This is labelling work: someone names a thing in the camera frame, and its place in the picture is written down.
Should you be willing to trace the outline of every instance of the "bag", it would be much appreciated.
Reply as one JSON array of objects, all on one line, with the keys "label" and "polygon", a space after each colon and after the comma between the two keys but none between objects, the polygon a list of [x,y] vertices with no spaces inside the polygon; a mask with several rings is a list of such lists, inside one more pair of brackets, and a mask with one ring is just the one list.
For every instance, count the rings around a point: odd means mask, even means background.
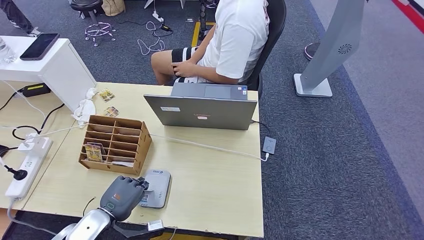
[{"label": "bag", "polygon": [[125,3],[124,0],[103,0],[101,8],[106,16],[113,17],[125,11]]}]

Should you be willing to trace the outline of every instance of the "person's leg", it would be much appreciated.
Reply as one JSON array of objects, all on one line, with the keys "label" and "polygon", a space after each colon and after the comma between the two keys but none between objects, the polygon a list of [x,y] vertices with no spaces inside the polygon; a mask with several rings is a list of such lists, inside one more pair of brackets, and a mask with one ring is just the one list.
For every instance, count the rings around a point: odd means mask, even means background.
[{"label": "person's leg", "polygon": [[31,22],[12,0],[0,0],[0,8],[11,22],[16,23],[27,34],[30,34],[34,29]]},{"label": "person's leg", "polygon": [[174,70],[172,67],[172,51],[158,51],[151,55],[151,67],[156,76],[157,84],[165,85],[172,80]]}]

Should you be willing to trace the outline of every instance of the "laptop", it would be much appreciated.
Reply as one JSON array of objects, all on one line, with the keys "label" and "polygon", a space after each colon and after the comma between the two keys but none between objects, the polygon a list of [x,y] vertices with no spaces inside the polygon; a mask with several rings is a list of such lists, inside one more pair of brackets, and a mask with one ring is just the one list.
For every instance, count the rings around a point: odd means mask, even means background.
[{"label": "laptop", "polygon": [[165,126],[211,129],[249,129],[257,104],[252,100],[208,97],[144,95],[144,98]]},{"label": "laptop", "polygon": [[248,86],[176,82],[172,87],[171,96],[247,100]]}]

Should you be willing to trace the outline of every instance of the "stool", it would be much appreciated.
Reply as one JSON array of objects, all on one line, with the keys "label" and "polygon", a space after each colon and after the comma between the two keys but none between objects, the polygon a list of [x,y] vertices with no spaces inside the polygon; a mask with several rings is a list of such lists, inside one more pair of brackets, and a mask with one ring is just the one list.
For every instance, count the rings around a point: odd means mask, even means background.
[{"label": "stool", "polygon": [[92,37],[94,47],[99,45],[96,42],[96,38],[106,34],[112,37],[112,41],[116,40],[111,33],[116,32],[112,25],[105,22],[97,22],[94,10],[99,8],[102,4],[103,0],[71,0],[70,2],[70,7],[73,10],[88,12],[88,14],[90,14],[93,25],[85,28],[85,40],[90,40],[90,37]]}]

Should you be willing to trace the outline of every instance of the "cardboard box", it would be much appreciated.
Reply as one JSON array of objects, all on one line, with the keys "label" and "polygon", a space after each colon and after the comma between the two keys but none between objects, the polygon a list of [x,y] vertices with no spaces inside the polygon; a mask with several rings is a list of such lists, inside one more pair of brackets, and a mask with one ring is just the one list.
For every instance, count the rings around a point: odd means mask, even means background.
[{"label": "cardboard box", "polygon": [[[106,155],[103,161],[87,158],[86,143],[100,143]],[[140,175],[152,137],[143,121],[91,115],[82,143],[79,163],[88,169]],[[133,163],[133,166],[115,164],[114,161]]]}]

